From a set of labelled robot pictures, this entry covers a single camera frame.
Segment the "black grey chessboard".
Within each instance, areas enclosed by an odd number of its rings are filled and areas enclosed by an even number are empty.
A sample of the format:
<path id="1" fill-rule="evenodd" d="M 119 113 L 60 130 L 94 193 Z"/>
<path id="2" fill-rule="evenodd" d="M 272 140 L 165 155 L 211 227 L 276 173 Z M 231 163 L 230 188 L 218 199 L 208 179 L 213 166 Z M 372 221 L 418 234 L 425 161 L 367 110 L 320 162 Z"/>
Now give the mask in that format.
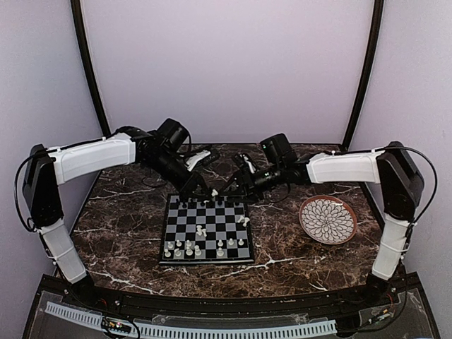
<path id="1" fill-rule="evenodd" d="M 187 266 L 254 263 L 251 221 L 245 203 L 219 198 L 182 202 L 167 196 L 159 264 Z"/>

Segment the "white king piece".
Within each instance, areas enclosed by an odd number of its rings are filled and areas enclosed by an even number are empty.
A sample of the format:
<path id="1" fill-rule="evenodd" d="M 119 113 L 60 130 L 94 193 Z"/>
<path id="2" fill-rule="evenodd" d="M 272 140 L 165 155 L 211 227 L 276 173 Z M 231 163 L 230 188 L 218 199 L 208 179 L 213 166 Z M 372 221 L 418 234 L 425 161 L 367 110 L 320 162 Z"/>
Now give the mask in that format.
<path id="1" fill-rule="evenodd" d="M 195 249 L 195 256 L 200 256 L 202 254 L 202 251 L 201 251 L 199 245 L 196 245 L 194 247 L 194 249 Z"/>

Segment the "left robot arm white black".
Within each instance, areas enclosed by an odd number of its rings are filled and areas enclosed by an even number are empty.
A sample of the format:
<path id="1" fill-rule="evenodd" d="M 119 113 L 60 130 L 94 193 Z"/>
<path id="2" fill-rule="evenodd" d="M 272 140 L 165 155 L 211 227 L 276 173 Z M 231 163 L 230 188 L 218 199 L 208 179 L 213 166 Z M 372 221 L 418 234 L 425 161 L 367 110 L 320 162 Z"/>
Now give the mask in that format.
<path id="1" fill-rule="evenodd" d="M 18 219 L 27 232 L 39 235 L 48 257 L 73 285 L 73 298 L 83 307 L 95 307 L 100 293 L 89 284 L 92 280 L 65 224 L 61 188 L 83 178 L 94 179 L 109 168 L 139 164 L 157 172 L 180 198 L 210 201 L 217 192 L 194 169 L 201 155 L 179 152 L 190 138 L 187 128 L 168 118 L 151 131 L 123 126 L 108 136 L 70 145 L 37 144 L 18 166 L 13 183 Z"/>

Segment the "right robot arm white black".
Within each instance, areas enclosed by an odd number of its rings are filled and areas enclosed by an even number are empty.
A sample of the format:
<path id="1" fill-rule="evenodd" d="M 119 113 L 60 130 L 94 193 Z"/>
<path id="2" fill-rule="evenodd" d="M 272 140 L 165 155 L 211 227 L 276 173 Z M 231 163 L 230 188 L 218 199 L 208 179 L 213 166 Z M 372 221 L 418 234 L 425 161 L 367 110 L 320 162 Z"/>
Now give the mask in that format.
<path id="1" fill-rule="evenodd" d="M 245 153 L 233 161 L 237 171 L 223 186 L 222 192 L 240 200 L 261 200 L 277 186 L 354 182 L 375 184 L 383 199 L 383 233 L 379 251 L 371 268 L 372 280 L 360 292 L 361 301 L 376 306 L 388 294 L 383 280 L 393 277 L 403 253 L 408 250 L 412 230 L 426 212 L 420 203 L 424 177 L 411 155 L 423 154 L 401 142 L 370 150 L 325 151 L 298 155 L 283 133 L 260 142 L 269 166 L 259 169 Z"/>

